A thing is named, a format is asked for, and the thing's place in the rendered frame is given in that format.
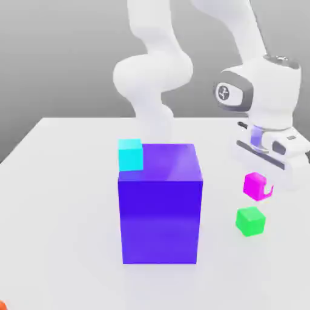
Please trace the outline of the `large blue box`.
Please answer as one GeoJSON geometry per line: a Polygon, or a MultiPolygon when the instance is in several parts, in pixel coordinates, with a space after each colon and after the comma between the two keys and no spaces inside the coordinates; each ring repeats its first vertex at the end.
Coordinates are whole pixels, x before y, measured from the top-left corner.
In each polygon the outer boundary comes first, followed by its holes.
{"type": "Polygon", "coordinates": [[[124,264],[195,264],[203,176],[191,143],[143,145],[143,169],[118,177],[124,264]]]}

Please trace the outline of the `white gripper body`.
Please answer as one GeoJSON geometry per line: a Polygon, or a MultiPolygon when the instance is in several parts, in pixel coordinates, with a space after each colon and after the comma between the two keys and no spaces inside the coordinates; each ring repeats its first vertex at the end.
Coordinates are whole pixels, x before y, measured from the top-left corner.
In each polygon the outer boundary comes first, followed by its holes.
{"type": "Polygon", "coordinates": [[[310,188],[310,161],[305,154],[281,162],[250,149],[239,140],[233,143],[231,151],[235,160],[249,173],[256,172],[265,176],[267,183],[278,190],[296,191],[310,188]]]}

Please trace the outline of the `small magenta cube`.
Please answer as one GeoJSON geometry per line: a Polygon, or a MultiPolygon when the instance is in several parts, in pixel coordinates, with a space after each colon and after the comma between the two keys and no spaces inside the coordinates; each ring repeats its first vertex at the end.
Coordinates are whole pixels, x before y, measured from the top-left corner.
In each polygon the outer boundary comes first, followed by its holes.
{"type": "Polygon", "coordinates": [[[243,192],[255,201],[261,201],[267,199],[273,194],[273,186],[268,193],[265,193],[265,186],[267,179],[265,176],[253,172],[245,176],[243,184],[243,192]]]}

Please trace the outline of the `small cyan cube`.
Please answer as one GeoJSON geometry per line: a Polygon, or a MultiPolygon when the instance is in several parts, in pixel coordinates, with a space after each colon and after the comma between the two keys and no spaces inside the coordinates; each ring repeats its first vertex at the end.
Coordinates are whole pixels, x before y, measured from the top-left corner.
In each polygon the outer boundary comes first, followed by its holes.
{"type": "Polygon", "coordinates": [[[118,140],[119,171],[143,170],[143,147],[140,139],[118,140]]]}

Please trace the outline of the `small green cube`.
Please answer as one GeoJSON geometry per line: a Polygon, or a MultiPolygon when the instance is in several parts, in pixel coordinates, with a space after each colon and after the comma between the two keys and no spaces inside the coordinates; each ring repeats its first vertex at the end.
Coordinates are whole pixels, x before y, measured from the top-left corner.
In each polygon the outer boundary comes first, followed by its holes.
{"type": "Polygon", "coordinates": [[[264,232],[266,216],[256,207],[237,210],[236,227],[245,237],[256,236],[264,232]]]}

